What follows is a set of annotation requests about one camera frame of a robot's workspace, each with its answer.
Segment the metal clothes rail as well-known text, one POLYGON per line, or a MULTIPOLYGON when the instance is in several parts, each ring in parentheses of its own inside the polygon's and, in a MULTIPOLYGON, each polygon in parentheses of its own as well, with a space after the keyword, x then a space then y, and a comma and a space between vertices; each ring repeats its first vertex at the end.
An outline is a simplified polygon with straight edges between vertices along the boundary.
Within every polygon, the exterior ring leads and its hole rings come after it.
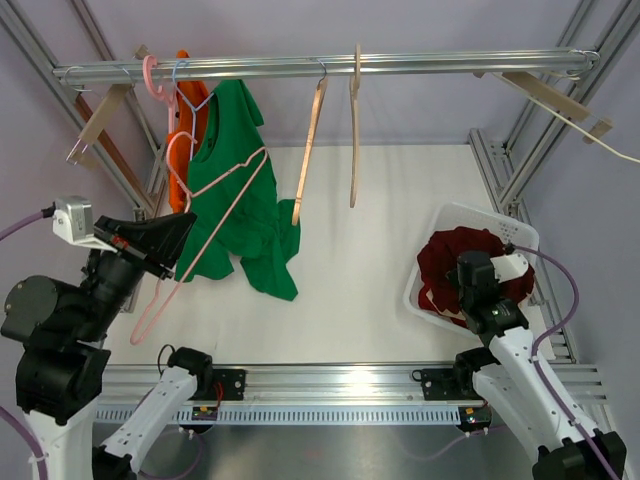
POLYGON ((49 69, 66 86, 133 84, 148 74, 154 81, 364 75, 421 75, 542 72, 581 75, 600 62, 594 49, 348 53, 294 57, 209 57, 58 65, 49 69))

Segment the aluminium frame posts left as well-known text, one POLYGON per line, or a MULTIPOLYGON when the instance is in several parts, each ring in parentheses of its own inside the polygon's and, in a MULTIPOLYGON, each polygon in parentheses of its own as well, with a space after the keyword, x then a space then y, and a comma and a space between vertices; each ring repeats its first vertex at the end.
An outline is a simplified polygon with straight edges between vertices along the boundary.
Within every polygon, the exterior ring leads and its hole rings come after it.
MULTIPOLYGON (((85 86, 67 86, 56 77, 54 69, 58 66, 57 58, 18 2, 3 1, 1 3, 1 27, 24 55, 50 93, 53 94, 63 114, 80 133, 89 114, 97 107, 91 107, 84 98, 84 95, 90 90, 85 86)), ((86 151, 83 161, 80 163, 87 165, 90 159, 97 159, 116 185, 123 189, 127 199, 131 201, 133 217, 136 220, 150 219, 160 213, 161 201, 166 192, 166 173, 161 166, 161 157, 165 152, 166 145, 160 142, 153 133, 134 87, 129 91, 122 104, 127 107, 135 119, 136 125, 144 134, 153 155, 149 180, 142 182, 137 178, 132 167, 106 132, 106 128, 99 140, 86 151)))

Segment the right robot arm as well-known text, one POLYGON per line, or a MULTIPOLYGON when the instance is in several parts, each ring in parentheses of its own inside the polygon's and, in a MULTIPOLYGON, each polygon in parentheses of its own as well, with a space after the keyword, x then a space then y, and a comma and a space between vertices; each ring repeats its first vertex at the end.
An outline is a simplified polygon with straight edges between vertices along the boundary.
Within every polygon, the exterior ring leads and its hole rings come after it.
POLYGON ((482 343, 456 356, 454 389, 477 395, 500 416, 531 461, 534 478, 622 478, 624 441, 602 431, 559 380, 524 313, 502 294, 495 259, 464 252, 449 276, 467 326, 482 343))

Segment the aluminium frame posts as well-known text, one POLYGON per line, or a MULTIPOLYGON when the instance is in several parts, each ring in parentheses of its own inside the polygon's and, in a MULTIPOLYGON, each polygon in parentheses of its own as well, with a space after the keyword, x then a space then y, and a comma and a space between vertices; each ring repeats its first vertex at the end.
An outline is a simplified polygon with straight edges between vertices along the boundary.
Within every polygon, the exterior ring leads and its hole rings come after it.
MULTIPOLYGON (((603 1, 579 1, 556 41, 558 47, 580 47, 594 58, 590 70, 575 82, 544 74, 541 80, 569 98, 588 104, 632 42, 639 36, 639 3, 615 1, 610 13, 603 1)), ((531 102, 525 104, 507 138, 491 141, 480 129, 468 135, 471 151, 495 211, 530 221, 525 188, 564 140, 569 127, 531 102)))
MULTIPOLYGON (((97 107, 91 107, 84 98, 84 95, 90 90, 85 86, 67 86, 56 77, 54 69, 58 66, 57 58, 18 2, 3 1, 1 3, 1 27, 24 55, 50 93, 53 94, 63 114, 80 133, 89 114, 97 107)), ((127 107, 135 119, 136 125, 144 134, 153 155, 149 180, 142 182, 137 178, 132 167, 106 132, 106 128, 99 140, 86 151, 83 161, 80 163, 87 165, 90 159, 97 159, 116 185, 123 189, 127 199, 131 201, 133 217, 136 220, 150 219, 160 213, 161 201, 166 192, 166 173, 161 166, 161 157, 165 152, 166 145, 160 142, 153 133, 134 87, 129 91, 122 104, 127 107)))

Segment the dark maroon t shirt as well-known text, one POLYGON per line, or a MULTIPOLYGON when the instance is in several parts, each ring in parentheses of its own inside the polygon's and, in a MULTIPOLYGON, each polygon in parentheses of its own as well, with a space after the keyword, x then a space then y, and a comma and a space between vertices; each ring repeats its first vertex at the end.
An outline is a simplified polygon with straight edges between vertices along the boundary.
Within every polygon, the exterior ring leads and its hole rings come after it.
POLYGON ((483 251, 491 257, 505 253, 506 244, 488 230, 456 227, 434 233, 417 255, 424 285, 453 287, 447 274, 454 270, 457 258, 466 251, 483 251))

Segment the bright red t shirt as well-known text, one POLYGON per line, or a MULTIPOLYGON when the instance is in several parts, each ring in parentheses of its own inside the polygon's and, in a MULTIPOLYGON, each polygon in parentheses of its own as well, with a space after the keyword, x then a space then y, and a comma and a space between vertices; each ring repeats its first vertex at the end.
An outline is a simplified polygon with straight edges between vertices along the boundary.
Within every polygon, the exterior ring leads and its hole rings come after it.
POLYGON ((453 287, 423 285, 418 293, 418 305, 422 310, 436 314, 459 327, 467 328, 457 293, 453 287))

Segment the wooden hanger with metal hook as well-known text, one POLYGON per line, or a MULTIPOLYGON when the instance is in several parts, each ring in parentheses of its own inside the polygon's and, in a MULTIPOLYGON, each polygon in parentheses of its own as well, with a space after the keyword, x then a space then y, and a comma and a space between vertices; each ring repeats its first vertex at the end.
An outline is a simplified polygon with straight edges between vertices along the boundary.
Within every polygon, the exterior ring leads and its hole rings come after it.
POLYGON ((301 166, 301 171, 299 176, 299 182, 298 182, 298 187, 296 191, 296 197, 295 197, 294 207, 293 207, 293 212, 291 217, 292 226, 297 226, 299 224, 301 203, 304 196, 309 164, 311 161, 311 155, 312 155, 316 133, 318 129, 319 118, 321 115, 321 110, 322 110, 325 93, 328 85, 327 69, 326 69, 325 63, 319 58, 314 58, 314 61, 321 66, 322 76, 316 85, 316 89, 315 89, 314 97, 312 101, 310 123, 309 123, 308 132, 307 132, 302 166, 301 166))

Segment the white plastic laundry basket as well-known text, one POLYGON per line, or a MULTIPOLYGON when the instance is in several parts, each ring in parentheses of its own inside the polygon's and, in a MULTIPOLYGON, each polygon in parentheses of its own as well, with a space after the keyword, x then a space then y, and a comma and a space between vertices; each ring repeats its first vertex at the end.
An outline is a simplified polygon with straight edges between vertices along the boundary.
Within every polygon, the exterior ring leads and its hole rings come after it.
MULTIPOLYGON (((512 242, 534 250, 539 246, 539 235, 533 227, 505 215, 456 202, 445 203, 436 210, 426 230, 427 240, 436 232, 453 230, 455 227, 486 229, 504 243, 512 242)), ((419 291, 423 285, 419 264, 415 260, 404 291, 406 308, 429 324, 471 339, 473 334, 468 329, 419 306, 419 291)))

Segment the aluminium frame posts right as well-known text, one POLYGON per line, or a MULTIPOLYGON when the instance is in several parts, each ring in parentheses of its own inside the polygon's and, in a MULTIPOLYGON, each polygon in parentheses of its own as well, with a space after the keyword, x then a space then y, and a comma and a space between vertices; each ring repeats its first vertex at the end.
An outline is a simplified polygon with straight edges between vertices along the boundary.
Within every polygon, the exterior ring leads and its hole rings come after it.
MULTIPOLYGON (((594 58, 590 70, 575 82, 544 74, 541 80, 569 98, 588 104, 632 42, 639 36, 639 3, 615 1, 610 13, 603 1, 579 1, 556 41, 558 47, 580 47, 594 58)), ((495 211, 530 221, 525 188, 564 140, 569 127, 531 102, 525 104, 507 138, 491 141, 480 129, 468 135, 471 151, 495 211)))

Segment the wooden clip hanger right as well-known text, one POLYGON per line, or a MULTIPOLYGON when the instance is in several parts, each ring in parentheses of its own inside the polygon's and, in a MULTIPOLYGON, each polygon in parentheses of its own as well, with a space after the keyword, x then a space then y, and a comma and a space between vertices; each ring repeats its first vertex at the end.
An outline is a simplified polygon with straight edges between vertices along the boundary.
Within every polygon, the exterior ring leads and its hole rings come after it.
POLYGON ((492 72, 491 75, 518 91, 570 129, 580 133, 584 143, 596 144, 620 159, 639 163, 637 157, 624 154, 602 140, 602 137, 613 128, 611 120, 595 116, 589 107, 568 94, 562 93, 528 71, 492 72))

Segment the pink plastic hanger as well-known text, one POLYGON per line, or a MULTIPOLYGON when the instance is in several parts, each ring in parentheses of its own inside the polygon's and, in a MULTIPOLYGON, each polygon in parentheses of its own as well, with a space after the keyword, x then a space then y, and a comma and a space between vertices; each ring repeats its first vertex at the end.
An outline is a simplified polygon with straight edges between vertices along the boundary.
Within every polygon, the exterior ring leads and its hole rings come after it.
POLYGON ((176 92, 171 89, 167 89, 162 85, 156 86, 152 79, 152 70, 158 65, 157 58, 154 55, 148 54, 143 58, 142 62, 142 74, 143 81, 147 92, 155 100, 164 103, 167 107, 167 130, 169 134, 173 134, 176 130, 176 114, 178 113, 178 100, 176 92))

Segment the pink wire hanger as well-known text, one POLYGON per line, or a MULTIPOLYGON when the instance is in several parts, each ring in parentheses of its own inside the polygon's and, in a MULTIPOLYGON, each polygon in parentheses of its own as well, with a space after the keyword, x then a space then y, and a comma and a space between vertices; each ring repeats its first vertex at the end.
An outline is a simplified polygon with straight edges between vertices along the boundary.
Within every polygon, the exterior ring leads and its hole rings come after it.
POLYGON ((131 345, 138 345, 144 340, 160 319, 160 315, 167 308, 168 302, 176 295, 180 285, 193 278, 195 268, 189 269, 189 267, 202 249, 201 244, 210 245, 207 240, 216 230, 220 220, 225 216, 226 211, 237 197, 238 192, 244 188, 251 177, 257 179, 255 170, 261 165, 266 154, 268 154, 267 148, 261 146, 251 152, 243 162, 239 162, 234 166, 225 164, 222 158, 217 159, 219 165, 215 164, 214 158, 204 160, 204 157, 207 156, 205 152, 197 154, 199 160, 193 158, 188 177, 188 180, 193 185, 188 185, 187 181, 184 181, 184 183, 188 189, 194 190, 188 196, 190 201, 188 202, 189 208, 187 212, 196 213, 197 220, 193 230, 187 235, 185 251, 179 256, 175 270, 176 282, 172 291, 159 307, 159 313, 156 313, 151 320, 147 320, 146 317, 150 315, 161 293, 161 281, 158 280, 156 282, 154 298, 145 308, 129 338, 131 345))

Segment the wooden clip hanger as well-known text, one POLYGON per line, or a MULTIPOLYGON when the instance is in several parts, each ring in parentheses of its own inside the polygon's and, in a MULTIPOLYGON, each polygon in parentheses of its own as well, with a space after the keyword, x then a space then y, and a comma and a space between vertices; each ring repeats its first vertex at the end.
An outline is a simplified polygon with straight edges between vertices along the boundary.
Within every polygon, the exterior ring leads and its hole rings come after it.
POLYGON ((580 133, 584 143, 596 144, 620 159, 639 163, 637 157, 624 154, 602 140, 602 137, 613 128, 611 120, 595 116, 589 107, 568 94, 562 93, 528 71, 492 72, 491 75, 518 91, 570 129, 580 133))
POLYGON ((120 84, 113 84, 101 98, 96 109, 89 114, 85 126, 78 135, 76 143, 66 157, 66 162, 71 165, 77 165, 83 161, 86 151, 99 140, 100 135, 105 130, 109 121, 129 91, 135 86, 133 77, 123 65, 115 64, 114 68, 122 70, 126 75, 127 81, 120 84))

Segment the blue wire hanger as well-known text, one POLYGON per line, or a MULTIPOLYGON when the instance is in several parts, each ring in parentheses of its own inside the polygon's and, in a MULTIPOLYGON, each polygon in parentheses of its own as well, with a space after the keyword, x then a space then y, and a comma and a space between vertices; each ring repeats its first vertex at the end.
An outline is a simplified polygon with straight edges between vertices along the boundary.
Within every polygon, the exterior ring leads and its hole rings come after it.
POLYGON ((175 92, 178 100, 176 130, 169 134, 168 139, 186 132, 196 142, 193 143, 187 136, 180 136, 173 144, 171 158, 176 166, 187 166, 203 145, 209 118, 209 101, 213 94, 202 81, 179 81, 175 92))

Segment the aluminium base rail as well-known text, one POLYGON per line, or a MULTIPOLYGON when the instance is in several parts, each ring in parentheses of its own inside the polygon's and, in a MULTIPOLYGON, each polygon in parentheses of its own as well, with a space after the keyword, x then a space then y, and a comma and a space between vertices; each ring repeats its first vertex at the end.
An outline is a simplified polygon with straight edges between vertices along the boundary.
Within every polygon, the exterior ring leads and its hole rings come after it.
MULTIPOLYGON (((579 403, 604 404, 606 390, 593 365, 552 364, 579 403)), ((404 404, 424 400, 412 364, 247 365, 244 400, 250 404, 404 404)), ((159 380, 153 365, 108 367, 103 396, 133 403, 159 380)))

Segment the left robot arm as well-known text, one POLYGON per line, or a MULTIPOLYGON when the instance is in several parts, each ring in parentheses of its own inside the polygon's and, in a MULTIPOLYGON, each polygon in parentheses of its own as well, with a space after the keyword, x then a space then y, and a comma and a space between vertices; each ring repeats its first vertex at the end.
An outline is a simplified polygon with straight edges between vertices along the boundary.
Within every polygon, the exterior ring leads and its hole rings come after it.
POLYGON ((35 275, 10 291, 1 334, 23 347, 16 400, 40 478, 134 479, 177 410, 212 392, 211 356, 180 347, 125 424, 91 444, 111 356, 99 343, 145 274, 171 276, 195 222, 193 213, 140 222, 102 216, 81 237, 89 255, 79 285, 35 275))

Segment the orange t shirt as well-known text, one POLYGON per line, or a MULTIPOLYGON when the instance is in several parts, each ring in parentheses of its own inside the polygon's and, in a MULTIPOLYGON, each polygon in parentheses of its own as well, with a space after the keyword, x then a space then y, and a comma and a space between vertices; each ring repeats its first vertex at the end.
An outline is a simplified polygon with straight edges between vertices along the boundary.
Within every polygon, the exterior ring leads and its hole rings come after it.
POLYGON ((178 180, 186 183, 189 163, 202 145, 209 110, 209 90, 204 82, 180 81, 177 88, 177 126, 168 134, 167 142, 171 142, 178 133, 187 132, 196 139, 196 143, 192 143, 186 136, 180 136, 168 155, 169 163, 176 171, 176 175, 169 174, 168 191, 168 202, 174 213, 184 210, 186 194, 178 180))

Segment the green t shirt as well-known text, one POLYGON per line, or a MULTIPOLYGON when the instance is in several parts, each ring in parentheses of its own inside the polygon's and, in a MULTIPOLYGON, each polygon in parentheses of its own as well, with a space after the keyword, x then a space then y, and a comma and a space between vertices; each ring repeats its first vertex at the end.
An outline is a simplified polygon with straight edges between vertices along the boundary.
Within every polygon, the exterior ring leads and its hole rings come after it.
MULTIPOLYGON (((218 158, 229 166, 243 162, 251 152, 264 146, 258 131, 264 123, 257 103, 241 80, 221 82, 209 102, 209 118, 203 145, 197 154, 204 160, 218 158)), ((298 289, 287 269, 298 254, 300 226, 291 225, 294 202, 281 199, 271 159, 264 155, 251 177, 209 237, 189 269, 195 275, 221 280, 234 271, 237 257, 249 284, 261 293, 292 301, 298 289)))

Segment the wooden clip hanger left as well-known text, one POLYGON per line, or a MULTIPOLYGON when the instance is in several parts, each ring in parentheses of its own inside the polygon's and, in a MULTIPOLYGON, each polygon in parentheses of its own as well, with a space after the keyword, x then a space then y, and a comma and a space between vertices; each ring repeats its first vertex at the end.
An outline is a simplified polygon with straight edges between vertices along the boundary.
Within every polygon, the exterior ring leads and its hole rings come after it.
POLYGON ((114 68, 122 70, 126 75, 127 81, 120 84, 113 84, 101 98, 96 109, 89 114, 85 126, 78 135, 76 143, 66 157, 66 162, 71 165, 77 165, 83 161, 86 151, 99 140, 100 135, 105 130, 109 121, 129 91, 135 86, 133 77, 123 65, 115 64, 114 68))

